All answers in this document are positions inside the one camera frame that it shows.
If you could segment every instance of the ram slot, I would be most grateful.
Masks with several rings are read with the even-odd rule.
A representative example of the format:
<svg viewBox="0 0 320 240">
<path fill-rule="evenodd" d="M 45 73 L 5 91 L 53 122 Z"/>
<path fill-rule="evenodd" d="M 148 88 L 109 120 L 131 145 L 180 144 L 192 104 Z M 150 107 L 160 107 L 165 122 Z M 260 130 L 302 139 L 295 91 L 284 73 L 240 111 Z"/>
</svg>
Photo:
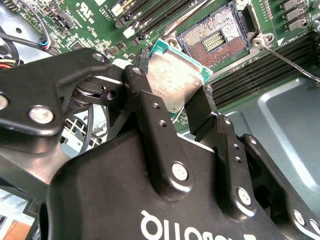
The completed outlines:
<svg viewBox="0 0 320 240">
<path fill-rule="evenodd" d="M 149 20 L 149 17 L 151 17 L 154 13 L 156 13 L 158 10 L 162 9 L 166 5 L 168 5 L 170 2 L 174 0 L 160 0 L 156 4 L 154 4 L 152 7 L 147 9 L 145 11 L 145 14 L 140 15 L 133 23 L 132 26 L 137 26 L 137 23 L 139 25 L 143 25 L 146 21 Z"/>
<path fill-rule="evenodd" d="M 148 5 L 152 0 L 141 0 L 137 2 L 131 9 L 129 9 L 118 21 L 116 21 L 115 26 L 120 29 L 127 25 L 131 19 L 133 19 L 142 8 Z"/>
<path fill-rule="evenodd" d="M 157 28 L 160 24 L 165 22 L 172 15 L 177 13 L 177 11 L 181 10 L 184 6 L 190 4 L 194 0 L 178 0 L 174 5 L 170 8 L 162 12 L 159 16 L 154 18 L 151 22 L 149 22 L 142 30 L 141 33 L 138 34 L 139 39 L 144 39 L 147 34 L 149 34 L 152 30 Z"/>
</svg>

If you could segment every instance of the hole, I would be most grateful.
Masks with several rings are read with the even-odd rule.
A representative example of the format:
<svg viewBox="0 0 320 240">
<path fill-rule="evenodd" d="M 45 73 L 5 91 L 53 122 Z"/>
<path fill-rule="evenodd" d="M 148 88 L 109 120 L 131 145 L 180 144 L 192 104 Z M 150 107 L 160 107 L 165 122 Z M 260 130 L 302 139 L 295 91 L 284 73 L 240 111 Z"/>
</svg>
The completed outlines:
<svg viewBox="0 0 320 240">
<path fill-rule="evenodd" d="M 271 42 L 273 39 L 274 39 L 274 38 L 273 38 L 272 36 L 267 36 L 267 37 L 266 37 L 266 40 L 267 40 L 268 42 Z"/>
<path fill-rule="evenodd" d="M 59 97 L 59 100 L 60 100 L 60 103 L 61 103 L 61 104 L 64 104 L 65 97 L 64 97 L 64 96 L 61 96 L 61 97 Z"/>
<path fill-rule="evenodd" d="M 254 42 L 254 45 L 255 45 L 256 47 L 259 47 L 259 46 L 261 45 L 261 42 L 260 42 L 260 41 L 255 41 L 255 42 Z"/>
<path fill-rule="evenodd" d="M 242 163 L 241 158 L 238 157 L 238 156 L 235 157 L 235 160 L 236 160 L 238 163 Z"/>
<path fill-rule="evenodd" d="M 94 59 L 98 60 L 99 62 L 104 62 L 105 58 L 104 56 L 102 56 L 100 53 L 93 53 L 92 56 L 94 57 Z"/>
<path fill-rule="evenodd" d="M 169 44 L 171 47 L 176 47 L 178 43 L 177 43 L 176 40 L 170 39 L 170 40 L 168 41 L 168 44 Z"/>
<path fill-rule="evenodd" d="M 166 127 L 167 127 L 167 123 L 166 123 L 165 121 L 163 121 L 163 120 L 161 120 L 161 121 L 159 122 L 159 124 L 160 124 L 160 126 L 163 127 L 163 128 L 166 128 Z"/>
<path fill-rule="evenodd" d="M 106 93 L 106 98 L 108 100 L 113 100 L 113 99 L 115 99 L 115 97 L 116 97 L 116 92 L 115 91 L 110 90 L 110 91 L 108 91 Z"/>
<path fill-rule="evenodd" d="M 68 139 L 66 139 L 64 136 L 61 136 L 60 143 L 61 144 L 66 144 L 67 142 L 68 142 Z"/>
<path fill-rule="evenodd" d="M 158 104 L 158 103 L 156 103 L 156 102 L 153 104 L 153 107 L 154 107 L 155 109 L 160 109 L 159 104 Z"/>
<path fill-rule="evenodd" d="M 133 70 L 136 74 L 141 75 L 141 71 L 140 71 L 140 69 L 139 69 L 139 68 L 134 67 L 132 70 Z"/>
<path fill-rule="evenodd" d="M 258 201 L 258 203 L 261 205 L 263 209 L 267 209 L 271 206 L 272 197 L 270 191 L 266 186 L 258 186 L 256 189 L 253 190 L 253 194 L 255 199 Z"/>
</svg>

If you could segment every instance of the wire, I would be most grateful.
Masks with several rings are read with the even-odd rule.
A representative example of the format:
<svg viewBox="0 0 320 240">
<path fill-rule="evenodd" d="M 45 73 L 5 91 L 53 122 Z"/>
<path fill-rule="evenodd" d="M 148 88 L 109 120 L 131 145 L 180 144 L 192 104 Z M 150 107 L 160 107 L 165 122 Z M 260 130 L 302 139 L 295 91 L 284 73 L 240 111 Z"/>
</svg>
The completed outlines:
<svg viewBox="0 0 320 240">
<path fill-rule="evenodd" d="M 105 117 L 105 121 L 108 123 L 108 115 L 107 115 L 107 110 L 106 110 L 106 107 L 105 106 L 102 106 L 101 105 L 101 108 L 102 108 L 102 111 L 103 111 L 103 114 L 104 114 L 104 117 Z M 96 135 L 96 139 L 102 139 L 103 137 L 107 136 L 108 135 L 108 126 L 106 126 L 106 130 L 105 130 L 105 133 L 97 136 Z"/>
<path fill-rule="evenodd" d="M 54 52 L 52 50 L 46 51 L 44 50 L 41 46 L 38 45 L 38 43 L 33 42 L 33 41 L 29 41 L 20 37 L 16 37 L 16 36 L 12 36 L 12 35 L 8 35 L 6 33 L 0 32 L 0 38 L 4 39 L 4 40 L 8 40 L 8 41 L 12 41 L 12 42 L 16 42 L 18 44 L 22 44 L 22 45 L 26 45 L 28 47 L 34 48 L 34 49 L 38 49 L 41 50 L 43 52 L 46 52 L 50 55 L 56 56 L 59 55 L 59 53 Z"/>
<path fill-rule="evenodd" d="M 88 110 L 88 125 L 86 128 L 86 134 L 83 140 L 83 145 L 79 154 L 83 154 L 89 147 L 92 132 L 94 130 L 94 106 L 92 105 Z"/>
<path fill-rule="evenodd" d="M 177 116 L 174 118 L 174 120 L 172 121 L 172 124 L 174 124 L 175 122 L 178 121 L 178 119 L 179 119 L 179 117 L 180 117 L 180 115 L 181 115 L 181 113 L 182 113 L 182 111 L 183 111 L 184 109 L 185 109 L 184 107 L 181 108 L 181 110 L 179 111 L 178 115 L 177 115 Z"/>
<path fill-rule="evenodd" d="M 30 10 L 30 12 L 33 13 L 34 17 L 38 20 L 38 22 L 40 23 L 41 27 L 42 27 L 42 31 L 45 35 L 46 40 L 48 41 L 48 46 L 51 46 L 51 39 L 50 39 L 50 35 L 48 33 L 48 30 L 46 28 L 46 25 L 44 23 L 44 21 L 42 21 L 42 19 L 39 17 L 38 13 L 36 12 L 36 10 L 34 8 L 32 8 L 25 0 L 19 0 L 21 3 L 23 3 L 23 5 L 26 6 L 26 8 L 28 8 Z"/>
<path fill-rule="evenodd" d="M 41 46 L 46 46 L 46 45 L 48 44 L 48 41 L 46 41 L 45 43 L 39 42 L 39 44 L 40 44 Z"/>
<path fill-rule="evenodd" d="M 11 230 L 4 236 L 3 240 L 6 240 L 6 237 L 15 229 L 15 227 L 17 226 L 18 223 L 19 223 L 18 221 L 15 223 L 13 228 L 11 228 Z"/>
<path fill-rule="evenodd" d="M 6 34 L 6 32 L 3 30 L 3 28 L 0 26 L 0 33 Z M 19 52 L 14 45 L 14 43 L 10 40 L 3 39 L 4 43 L 6 44 L 7 48 L 9 49 L 9 52 L 11 54 L 11 57 L 14 59 L 19 59 Z"/>
<path fill-rule="evenodd" d="M 4 68 L 4 69 L 11 69 L 12 68 L 12 66 L 9 66 L 9 65 L 7 65 L 7 64 L 0 64 L 0 68 Z"/>
<path fill-rule="evenodd" d="M 11 64 L 15 64 L 16 60 L 14 59 L 0 59 L 0 63 L 11 63 Z"/>
</svg>

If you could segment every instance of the white label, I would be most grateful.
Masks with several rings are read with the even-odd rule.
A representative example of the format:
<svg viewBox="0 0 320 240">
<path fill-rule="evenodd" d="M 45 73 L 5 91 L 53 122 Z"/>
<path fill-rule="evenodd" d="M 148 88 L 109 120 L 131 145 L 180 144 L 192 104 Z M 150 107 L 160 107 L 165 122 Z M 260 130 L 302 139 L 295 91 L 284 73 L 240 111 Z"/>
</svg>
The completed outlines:
<svg viewBox="0 0 320 240">
<path fill-rule="evenodd" d="M 196 228 L 190 226 L 187 227 L 184 230 L 184 234 L 182 234 L 183 239 L 181 238 L 180 235 L 180 225 L 179 223 L 174 223 L 174 233 L 173 232 L 169 232 L 169 221 L 168 220 L 164 220 L 163 224 L 161 223 L 161 221 L 153 215 L 150 215 L 147 211 L 143 210 L 141 212 L 141 214 L 143 215 L 143 219 L 141 221 L 141 232 L 143 234 L 143 236 L 147 239 L 147 240 L 159 240 L 162 237 L 164 237 L 164 240 L 174 240 L 173 236 L 175 236 L 175 240 L 189 240 L 190 236 L 194 236 L 197 238 L 197 240 L 227 240 L 226 237 L 221 236 L 221 235 L 217 235 L 213 236 L 213 234 L 211 232 L 205 231 L 203 234 L 201 234 Z M 155 226 L 156 226 L 156 233 L 150 233 L 147 229 L 147 224 L 149 222 L 152 222 Z M 249 235 L 249 234 L 244 234 L 243 235 L 245 240 L 256 240 L 256 237 L 254 235 Z"/>
<path fill-rule="evenodd" d="M 96 4 L 98 4 L 98 6 L 100 7 L 102 4 L 104 4 L 104 2 L 106 0 L 94 0 L 96 2 Z"/>
</svg>

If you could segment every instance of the screw head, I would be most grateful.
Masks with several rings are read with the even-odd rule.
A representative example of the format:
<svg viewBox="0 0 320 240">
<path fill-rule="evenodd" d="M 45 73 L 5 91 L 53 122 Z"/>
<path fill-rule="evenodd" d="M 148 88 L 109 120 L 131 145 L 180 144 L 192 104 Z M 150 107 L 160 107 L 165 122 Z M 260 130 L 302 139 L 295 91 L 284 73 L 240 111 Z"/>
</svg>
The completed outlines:
<svg viewBox="0 0 320 240">
<path fill-rule="evenodd" d="M 320 235 L 320 228 L 317 222 L 313 219 L 310 219 L 310 224 L 313 227 L 313 229 L 316 231 L 316 233 Z"/>
<path fill-rule="evenodd" d="M 8 104 L 8 99 L 5 96 L 0 95 L 0 110 L 5 109 L 8 106 Z"/>
<path fill-rule="evenodd" d="M 239 196 L 241 202 L 244 205 L 247 205 L 247 206 L 251 205 L 251 198 L 249 196 L 249 193 L 247 193 L 246 190 L 244 190 L 242 187 L 238 187 L 237 193 L 238 193 L 238 196 Z"/>
<path fill-rule="evenodd" d="M 261 46 L 261 44 L 262 44 L 262 41 L 261 41 L 261 40 L 255 40 L 255 41 L 253 41 L 253 45 L 254 45 L 255 47 L 259 47 L 259 46 Z"/>
<path fill-rule="evenodd" d="M 297 220 L 297 222 L 300 224 L 300 225 L 305 225 L 306 224 L 306 222 L 305 222 L 305 220 L 304 220 L 304 218 L 302 217 L 302 215 L 301 215 L 301 213 L 300 212 L 298 212 L 297 210 L 294 210 L 293 211 L 293 214 L 294 214 L 294 217 L 295 217 L 295 219 Z"/>
<path fill-rule="evenodd" d="M 141 71 L 140 71 L 139 68 L 134 67 L 134 68 L 132 68 L 132 70 L 133 70 L 136 74 L 141 75 Z"/>
<path fill-rule="evenodd" d="M 94 57 L 94 59 L 98 60 L 99 62 L 104 62 L 105 61 L 105 58 L 104 56 L 102 56 L 100 53 L 93 53 L 92 54 L 92 57 Z"/>
<path fill-rule="evenodd" d="M 29 117 L 38 124 L 48 124 L 53 121 L 54 114 L 44 106 L 36 106 L 29 111 Z"/>
<path fill-rule="evenodd" d="M 180 181 L 185 181 L 188 178 L 188 171 L 187 169 L 180 163 L 175 162 L 172 164 L 172 173 L 176 179 Z"/>
<path fill-rule="evenodd" d="M 227 117 L 224 117 L 224 121 L 225 121 L 226 124 L 231 124 L 231 121 Z"/>
<path fill-rule="evenodd" d="M 254 137 L 249 136 L 249 139 L 253 144 L 257 144 L 257 141 L 254 139 Z"/>
</svg>

